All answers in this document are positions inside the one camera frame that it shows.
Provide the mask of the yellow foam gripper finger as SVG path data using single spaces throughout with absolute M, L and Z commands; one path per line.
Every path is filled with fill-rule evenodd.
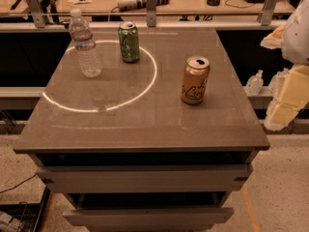
M 309 102 L 309 66 L 294 64 L 286 73 L 277 97 L 268 106 L 264 126 L 270 131 L 287 127 Z
M 280 48 L 282 45 L 284 25 L 277 27 L 272 33 L 264 37 L 260 43 L 260 46 L 268 49 Z

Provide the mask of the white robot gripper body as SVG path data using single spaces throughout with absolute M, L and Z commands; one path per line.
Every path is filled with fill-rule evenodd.
M 295 64 L 309 64 L 309 0 L 302 0 L 288 18 L 281 50 L 284 59 Z

